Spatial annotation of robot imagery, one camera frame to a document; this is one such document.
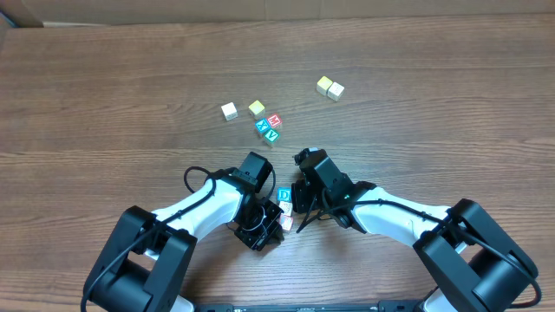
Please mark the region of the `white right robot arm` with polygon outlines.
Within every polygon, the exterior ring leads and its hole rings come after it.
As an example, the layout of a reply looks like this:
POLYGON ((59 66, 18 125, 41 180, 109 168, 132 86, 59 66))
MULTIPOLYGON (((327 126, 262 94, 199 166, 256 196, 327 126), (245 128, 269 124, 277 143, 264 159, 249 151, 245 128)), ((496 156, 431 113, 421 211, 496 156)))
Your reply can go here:
POLYGON ((437 288, 423 311, 504 311, 541 300, 533 260, 477 203, 423 205, 347 178, 292 185, 293 209, 318 209, 343 228, 390 237, 413 248, 437 288))

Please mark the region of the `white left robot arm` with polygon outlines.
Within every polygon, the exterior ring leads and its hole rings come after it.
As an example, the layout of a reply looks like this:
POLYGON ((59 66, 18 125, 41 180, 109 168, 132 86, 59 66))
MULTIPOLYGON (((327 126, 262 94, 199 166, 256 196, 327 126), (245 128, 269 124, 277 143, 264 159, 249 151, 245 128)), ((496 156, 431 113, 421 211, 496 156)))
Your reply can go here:
POLYGON ((181 285, 198 241, 222 224, 248 248, 280 243, 279 207, 259 187, 273 169, 228 168, 179 203, 157 211, 132 206, 120 216, 83 286, 80 309, 192 311, 181 285))

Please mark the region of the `red Y wooden block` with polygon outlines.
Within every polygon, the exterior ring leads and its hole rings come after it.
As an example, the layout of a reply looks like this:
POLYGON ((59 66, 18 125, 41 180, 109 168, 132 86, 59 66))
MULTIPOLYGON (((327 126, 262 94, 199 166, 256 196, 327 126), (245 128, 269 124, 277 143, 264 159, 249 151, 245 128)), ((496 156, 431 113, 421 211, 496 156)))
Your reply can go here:
POLYGON ((289 232, 294 225, 294 218, 291 216, 287 216, 282 214, 279 219, 279 223, 283 229, 283 231, 289 232))

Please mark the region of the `blue D wooden block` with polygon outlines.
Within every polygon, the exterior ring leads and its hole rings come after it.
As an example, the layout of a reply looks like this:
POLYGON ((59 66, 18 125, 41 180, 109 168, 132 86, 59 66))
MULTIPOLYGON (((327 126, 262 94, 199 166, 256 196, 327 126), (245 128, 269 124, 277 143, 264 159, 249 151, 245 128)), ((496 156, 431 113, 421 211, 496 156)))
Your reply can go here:
POLYGON ((277 189, 277 201, 279 202, 291 202, 291 188, 290 187, 279 187, 277 189))

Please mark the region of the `plain cream wooden block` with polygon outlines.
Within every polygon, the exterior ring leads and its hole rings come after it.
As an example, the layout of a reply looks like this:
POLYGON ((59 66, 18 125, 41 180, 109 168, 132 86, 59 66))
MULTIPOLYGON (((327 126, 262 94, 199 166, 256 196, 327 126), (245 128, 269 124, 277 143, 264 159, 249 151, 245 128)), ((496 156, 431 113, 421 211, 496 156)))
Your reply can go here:
POLYGON ((279 208, 282 210, 282 213, 285 216, 291 216, 292 215, 292 203, 291 202, 287 202, 287 201, 280 201, 278 204, 279 208))

